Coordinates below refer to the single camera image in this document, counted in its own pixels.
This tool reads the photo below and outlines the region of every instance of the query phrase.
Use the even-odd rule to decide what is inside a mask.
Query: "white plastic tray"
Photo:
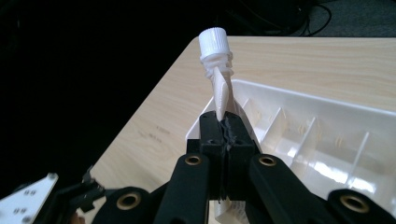
[[[282,159],[327,199],[354,189],[396,217],[396,113],[233,79],[262,153]],[[204,112],[215,110],[213,98]],[[186,139],[199,138],[194,122]]]

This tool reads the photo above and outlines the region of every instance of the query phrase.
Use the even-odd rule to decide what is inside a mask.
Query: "light wood surface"
[[[396,38],[228,40],[232,78],[396,111]],[[196,37],[93,166],[92,176],[105,188],[134,186],[152,192],[170,179],[186,151],[189,128],[212,96],[200,54]],[[85,214],[87,223],[103,202]],[[209,222],[215,223],[212,216]]]

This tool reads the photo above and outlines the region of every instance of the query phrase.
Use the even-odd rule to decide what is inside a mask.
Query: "black metal frame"
[[[226,198],[246,203],[251,224],[396,223],[390,213],[351,189],[336,189],[327,201],[319,198],[280,158],[262,154],[253,139],[239,116],[226,112],[217,121],[215,111],[204,113],[200,139],[188,140],[167,183],[151,193],[128,187],[105,194],[96,186],[106,202],[92,224],[203,224],[209,202]]]

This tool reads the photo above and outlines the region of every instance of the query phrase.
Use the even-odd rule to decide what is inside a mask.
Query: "dropper bottle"
[[[199,34],[201,63],[206,70],[205,76],[212,82],[216,116],[222,120],[225,111],[237,113],[233,98],[233,53],[230,51],[227,34],[220,27],[213,27]]]
[[[212,82],[216,118],[218,121],[223,120],[225,111],[239,115],[231,82],[233,53],[230,51],[225,30],[220,27],[209,28],[202,31],[198,37],[201,48],[200,60],[206,70],[205,76]],[[244,203],[233,206],[238,203],[231,202],[228,197],[215,202],[215,220],[227,224],[245,223],[246,215],[240,215],[243,212],[234,211],[234,207],[244,207]]]

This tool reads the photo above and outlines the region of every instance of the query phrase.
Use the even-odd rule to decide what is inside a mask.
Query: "brass insert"
[[[120,210],[130,210],[140,204],[141,197],[138,192],[126,193],[117,200],[117,207]]]
[[[276,165],[276,161],[274,159],[272,159],[271,157],[268,156],[262,156],[259,158],[259,162],[263,165],[266,166],[275,166]]]
[[[354,195],[343,195],[340,197],[340,201],[345,207],[358,213],[367,213],[370,210],[364,200]]]
[[[189,156],[188,158],[186,158],[185,162],[188,165],[198,165],[201,163],[201,158],[198,156]]]

